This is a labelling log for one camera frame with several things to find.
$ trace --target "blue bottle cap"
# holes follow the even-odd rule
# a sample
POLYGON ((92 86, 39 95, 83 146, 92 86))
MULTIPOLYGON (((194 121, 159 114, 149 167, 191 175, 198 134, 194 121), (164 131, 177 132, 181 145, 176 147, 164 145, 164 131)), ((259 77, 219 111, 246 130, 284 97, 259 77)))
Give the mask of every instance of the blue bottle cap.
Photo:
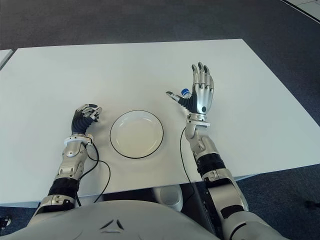
POLYGON ((182 96, 184 96, 184 95, 186 95, 186 94, 188 94, 188 93, 189 93, 189 89, 188 89, 188 88, 185 88, 185 89, 183 89, 183 90, 181 91, 182 96))

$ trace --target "white table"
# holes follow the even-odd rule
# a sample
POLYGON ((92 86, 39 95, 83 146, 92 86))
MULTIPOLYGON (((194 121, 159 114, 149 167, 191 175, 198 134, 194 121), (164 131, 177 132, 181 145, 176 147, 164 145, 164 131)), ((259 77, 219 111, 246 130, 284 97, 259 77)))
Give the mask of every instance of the white table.
MULTIPOLYGON (((48 193, 74 110, 85 103, 103 108, 88 133, 111 167, 106 193, 187 183, 179 150, 185 115, 165 92, 191 88, 198 61, 215 81, 209 134, 235 177, 320 162, 320 127, 241 39, 25 48, 0 71, 0 204, 48 193), (137 109, 161 120, 164 138, 152 155, 129 159, 112 148, 109 132, 137 109)), ((185 138, 182 151, 190 179, 200 181, 185 138)), ((79 195, 100 193, 107 179, 99 164, 79 195)))

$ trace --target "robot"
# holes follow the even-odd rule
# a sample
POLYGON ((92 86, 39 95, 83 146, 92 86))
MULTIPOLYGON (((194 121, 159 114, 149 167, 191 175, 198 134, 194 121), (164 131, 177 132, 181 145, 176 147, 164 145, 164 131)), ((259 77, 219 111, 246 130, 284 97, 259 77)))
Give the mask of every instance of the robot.
MULTIPOLYGON (((285 240, 256 214, 226 168, 208 136, 207 113, 210 110, 214 82, 206 65, 193 64, 190 98, 171 91, 166 94, 185 107, 185 137, 204 181, 209 202, 225 240, 285 240)), ((187 216, 155 202, 136 200, 102 201, 76 208, 77 191, 88 158, 86 146, 92 145, 86 131, 96 122, 102 108, 95 104, 79 107, 71 124, 71 136, 65 141, 62 163, 49 190, 27 227, 3 239, 62 240, 218 240, 215 235, 187 216)))

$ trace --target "floor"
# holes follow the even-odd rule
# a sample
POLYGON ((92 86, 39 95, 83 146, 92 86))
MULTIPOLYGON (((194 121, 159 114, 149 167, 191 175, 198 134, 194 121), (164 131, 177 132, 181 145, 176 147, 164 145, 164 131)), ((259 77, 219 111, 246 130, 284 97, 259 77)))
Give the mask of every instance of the floor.
MULTIPOLYGON (((0 3, 1 50, 242 38, 320 125, 320 25, 283 1, 0 0, 0 3)), ((319 171, 320 165, 314 165, 260 174, 238 184, 251 211, 285 237, 318 240, 320 211, 305 208, 304 201, 320 202, 319 171)), ((0 207, 0 216, 12 215, 13 219, 1 234, 23 228, 33 211, 33 208, 0 207)))

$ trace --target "wire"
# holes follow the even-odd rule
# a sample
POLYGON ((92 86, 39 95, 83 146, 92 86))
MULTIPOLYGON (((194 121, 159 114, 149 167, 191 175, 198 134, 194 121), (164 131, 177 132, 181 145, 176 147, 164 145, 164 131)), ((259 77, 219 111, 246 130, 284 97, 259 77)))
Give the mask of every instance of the wire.
POLYGON ((90 156, 88 156, 91 160, 93 161, 97 161, 97 162, 100 162, 100 163, 104 163, 108 169, 109 169, 109 178, 108 178, 108 181, 106 182, 106 185, 104 186, 104 189, 102 190, 102 192, 99 194, 99 196, 94 200, 94 203, 96 203, 98 201, 98 199, 101 197, 102 194, 104 194, 105 190, 107 189, 108 185, 109 185, 109 182, 110 182, 110 179, 111 179, 111 169, 110 169, 110 166, 108 163, 106 163, 105 161, 102 161, 102 160, 95 160, 95 159, 92 159, 90 156))
POLYGON ((93 169, 96 168, 96 166, 98 165, 98 162, 99 162, 99 152, 98 152, 98 149, 96 147, 96 145, 94 144, 94 142, 92 141, 91 139, 91 142, 92 142, 92 146, 94 147, 94 150, 95 150, 95 154, 96 154, 96 160, 92 159, 89 154, 88 154, 88 157, 91 159, 91 160, 94 160, 96 161, 95 165, 88 171, 86 171, 81 177, 79 177, 78 181, 80 181, 85 175, 87 175, 88 173, 90 173, 93 169))
POLYGON ((186 204, 188 202, 188 200, 195 194, 195 188, 194 186, 192 185, 191 181, 190 181, 190 178, 188 176, 188 173, 186 171, 186 167, 185 167, 185 163, 184 163, 184 158, 182 157, 182 150, 181 150, 181 142, 182 142, 182 136, 184 135, 184 131, 186 130, 186 128, 184 128, 181 132, 181 136, 180 136, 180 156, 181 156, 181 161, 182 161, 182 165, 183 165, 183 169, 184 169, 184 172, 185 172, 185 175, 186 177, 188 178, 189 180, 189 183, 190 183, 190 186, 192 187, 192 193, 191 195, 183 202, 183 204, 186 204))
MULTIPOLYGON (((107 167, 108 167, 108 170, 109 170, 109 178, 108 178, 108 181, 104 187, 104 189, 102 190, 102 192, 99 194, 99 196, 94 200, 94 203, 96 203, 98 201, 98 199, 101 197, 102 194, 104 194, 105 190, 107 189, 108 185, 109 185, 109 182, 110 182, 110 179, 111 179, 111 169, 110 169, 110 166, 108 163, 106 163, 105 161, 102 161, 100 160, 100 156, 99 156, 99 152, 98 152, 98 149, 96 147, 96 145, 94 144, 94 142, 92 141, 92 146, 94 147, 94 150, 95 150, 95 153, 96 153, 96 159, 93 159, 91 156, 89 156, 88 154, 88 158, 90 158, 92 161, 95 161, 95 165, 90 168, 88 171, 86 171, 81 177, 79 177, 78 179, 78 184, 80 183, 80 180, 85 176, 87 175, 88 173, 90 173, 93 169, 96 168, 96 166, 98 165, 99 162, 101 163, 104 163, 107 167)), ((79 207, 81 207, 81 202, 79 200, 79 197, 78 197, 78 193, 76 192, 75 193, 75 200, 76 202, 78 203, 79 207)))

